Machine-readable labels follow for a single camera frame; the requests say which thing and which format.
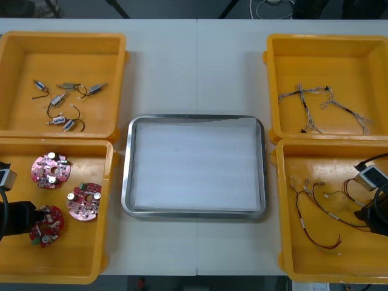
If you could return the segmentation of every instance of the white table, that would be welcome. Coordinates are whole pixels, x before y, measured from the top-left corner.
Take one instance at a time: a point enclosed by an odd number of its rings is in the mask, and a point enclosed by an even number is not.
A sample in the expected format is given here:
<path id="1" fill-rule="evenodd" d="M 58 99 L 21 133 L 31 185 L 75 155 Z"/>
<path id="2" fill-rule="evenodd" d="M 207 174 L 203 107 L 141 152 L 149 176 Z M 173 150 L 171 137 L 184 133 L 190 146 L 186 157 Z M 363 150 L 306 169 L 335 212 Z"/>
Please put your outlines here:
<path id="1" fill-rule="evenodd" d="M 253 115 L 271 126 L 261 54 L 271 33 L 388 36 L 387 21 L 0 19 L 9 30 L 121 32 L 125 70 L 115 149 L 124 155 L 131 118 L 143 113 Z M 267 154 L 275 148 L 267 138 Z M 280 275 L 275 168 L 268 161 L 269 209 L 261 222 L 138 220 L 121 209 L 122 160 L 110 201 L 105 275 Z"/>

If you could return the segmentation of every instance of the red circuit board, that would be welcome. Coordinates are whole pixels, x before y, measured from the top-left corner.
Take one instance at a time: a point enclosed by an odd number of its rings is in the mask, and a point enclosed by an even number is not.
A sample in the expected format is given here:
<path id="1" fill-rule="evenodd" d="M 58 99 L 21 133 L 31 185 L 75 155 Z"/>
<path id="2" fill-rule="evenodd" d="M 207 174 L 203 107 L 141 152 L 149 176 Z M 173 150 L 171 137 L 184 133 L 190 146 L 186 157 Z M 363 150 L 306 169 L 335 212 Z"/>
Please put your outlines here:
<path id="1" fill-rule="evenodd" d="M 40 244 L 41 247 L 48 247 L 59 237 L 64 226 L 64 217 L 61 210 L 55 206 L 42 206 L 44 219 L 37 222 L 30 231 L 30 239 L 33 244 Z"/>
<path id="2" fill-rule="evenodd" d="M 40 188 L 57 189 L 69 178 L 71 165 L 66 156 L 55 154 L 55 159 L 50 159 L 49 154 L 36 159 L 31 167 L 31 178 Z"/>
<path id="3" fill-rule="evenodd" d="M 70 215 L 80 221 L 89 221 L 97 217 L 101 186 L 94 183 L 82 183 L 67 195 L 67 207 Z"/>

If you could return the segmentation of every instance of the white sheet in tray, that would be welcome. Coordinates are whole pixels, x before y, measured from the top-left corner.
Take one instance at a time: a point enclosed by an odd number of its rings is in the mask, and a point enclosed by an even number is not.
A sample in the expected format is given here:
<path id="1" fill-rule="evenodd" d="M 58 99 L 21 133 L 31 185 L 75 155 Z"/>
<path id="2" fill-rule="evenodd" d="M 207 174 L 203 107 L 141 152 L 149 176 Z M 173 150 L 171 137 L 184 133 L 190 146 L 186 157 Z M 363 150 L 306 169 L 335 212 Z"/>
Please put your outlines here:
<path id="1" fill-rule="evenodd" d="M 139 210 L 256 211 L 256 119 L 140 122 L 132 206 Z"/>

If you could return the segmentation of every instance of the stainless steel tray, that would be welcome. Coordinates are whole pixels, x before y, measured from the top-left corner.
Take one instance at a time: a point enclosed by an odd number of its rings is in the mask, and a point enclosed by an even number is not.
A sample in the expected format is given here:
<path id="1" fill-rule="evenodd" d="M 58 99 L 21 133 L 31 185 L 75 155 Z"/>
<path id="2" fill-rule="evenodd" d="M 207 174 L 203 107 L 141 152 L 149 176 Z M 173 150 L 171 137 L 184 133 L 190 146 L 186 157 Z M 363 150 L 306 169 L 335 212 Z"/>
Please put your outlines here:
<path id="1" fill-rule="evenodd" d="M 256 119 L 256 157 L 258 165 L 259 211 L 208 211 L 208 210 L 139 210 L 131 205 L 132 175 L 135 157 L 136 128 L 140 122 L 179 124 L 188 122 L 222 121 L 228 119 L 254 118 L 241 115 L 142 115 L 135 117 L 128 128 L 127 149 L 125 153 L 124 175 L 122 181 L 121 205 L 124 211 L 135 217 L 171 217 L 171 218 L 218 218 L 218 219 L 258 219 L 267 210 L 267 169 L 264 127 Z"/>

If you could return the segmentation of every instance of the yellow bin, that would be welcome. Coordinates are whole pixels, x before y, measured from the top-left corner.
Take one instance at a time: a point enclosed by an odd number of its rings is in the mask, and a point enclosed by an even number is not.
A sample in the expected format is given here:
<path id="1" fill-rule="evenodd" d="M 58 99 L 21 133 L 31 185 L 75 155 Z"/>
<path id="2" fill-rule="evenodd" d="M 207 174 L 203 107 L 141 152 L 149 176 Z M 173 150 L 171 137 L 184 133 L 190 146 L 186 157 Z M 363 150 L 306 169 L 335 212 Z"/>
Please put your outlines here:
<path id="1" fill-rule="evenodd" d="M 13 138 L 118 138 L 116 124 L 121 98 L 125 36 L 119 33 L 8 32 L 0 42 L 0 137 Z M 50 95 L 43 95 L 33 83 L 42 82 Z M 63 126 L 46 125 L 52 121 L 47 107 L 65 92 L 57 85 L 64 82 L 83 84 L 88 89 L 107 83 L 95 95 L 82 96 L 69 91 L 65 101 L 50 111 L 76 118 L 74 104 L 81 111 L 85 130 L 77 122 L 71 132 Z"/>
<path id="2" fill-rule="evenodd" d="M 382 36 L 270 35 L 267 64 L 272 130 L 270 138 L 388 140 L 388 42 Z M 371 119 L 369 135 L 350 113 L 334 105 L 321 109 L 328 94 L 305 93 L 315 125 L 308 130 L 307 115 L 298 95 L 278 102 L 283 93 L 329 86 L 335 99 L 361 116 Z"/>
<path id="3" fill-rule="evenodd" d="M 72 163 L 69 179 L 56 190 L 44 190 L 31 179 L 35 159 L 47 152 L 66 155 Z M 37 208 L 56 206 L 64 214 L 61 237 L 52 246 L 31 244 L 28 233 L 5 236 L 0 243 L 0 282 L 89 284 L 102 272 L 107 210 L 113 167 L 108 141 L 64 139 L 0 139 L 0 161 L 18 174 L 8 200 L 31 201 Z M 66 206 L 67 194 L 82 182 L 102 186 L 98 217 L 81 222 Z"/>
<path id="4" fill-rule="evenodd" d="M 296 209 L 297 191 L 303 189 L 305 179 L 311 190 L 315 182 L 325 182 L 315 187 L 316 199 L 330 213 L 352 224 L 361 225 L 353 214 L 361 206 L 343 193 L 324 195 L 341 190 L 342 183 L 354 178 L 355 164 L 371 156 L 388 152 L 388 141 L 344 141 L 283 139 L 272 153 L 277 165 L 279 215 L 281 221 L 281 267 L 294 281 L 328 283 L 383 283 L 388 284 L 388 237 L 362 232 L 345 225 L 321 211 L 305 194 L 299 196 L 299 207 L 309 235 L 322 245 L 335 244 L 338 235 L 342 243 L 334 250 L 314 245 L 304 233 Z M 370 164 L 384 173 L 388 172 L 386 160 Z M 354 199 L 368 202 L 373 193 L 356 182 L 349 183 L 349 193 Z"/>

